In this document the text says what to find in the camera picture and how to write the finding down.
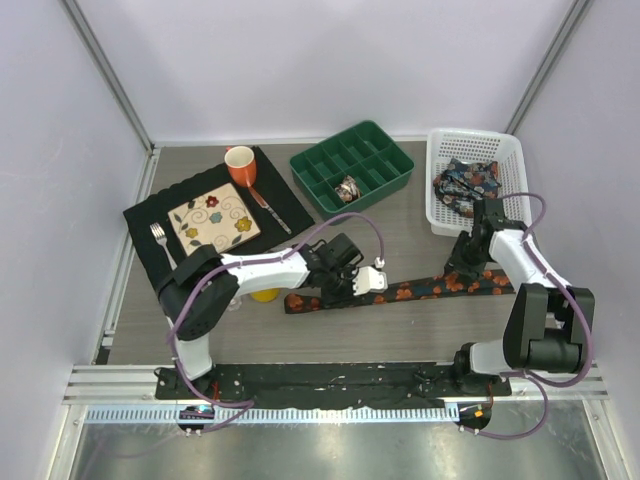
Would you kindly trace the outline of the black orange floral tie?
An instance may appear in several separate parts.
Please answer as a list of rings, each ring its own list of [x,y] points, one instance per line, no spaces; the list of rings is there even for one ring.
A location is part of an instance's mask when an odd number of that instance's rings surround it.
[[[390,284],[382,293],[367,293],[336,304],[329,304],[319,296],[289,293],[284,298],[284,311],[288,315],[322,310],[345,309],[370,305],[383,305],[415,300],[452,298],[459,296],[506,295],[515,292],[503,270],[487,270],[476,280],[457,273],[426,277]]]

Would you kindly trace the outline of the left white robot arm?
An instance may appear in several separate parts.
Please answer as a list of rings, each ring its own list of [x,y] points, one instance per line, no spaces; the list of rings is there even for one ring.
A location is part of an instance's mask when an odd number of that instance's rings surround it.
[[[193,399],[211,391],[208,335],[231,301],[273,288],[317,288],[334,300],[346,300],[353,296],[363,259],[344,233],[329,242],[257,255],[220,254],[211,245],[198,248],[155,287],[171,325],[170,346],[181,368],[179,388]]]

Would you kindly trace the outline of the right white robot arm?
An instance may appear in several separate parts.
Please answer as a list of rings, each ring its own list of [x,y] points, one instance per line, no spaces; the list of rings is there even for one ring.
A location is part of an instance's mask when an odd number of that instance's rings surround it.
[[[478,280],[488,263],[498,264],[516,298],[503,337],[468,343],[451,371],[457,391],[472,395],[488,375],[525,375],[555,388],[569,388],[589,373],[595,297],[561,277],[533,241],[533,225],[506,216],[504,200],[474,203],[473,227],[459,234],[445,264],[447,273]]]

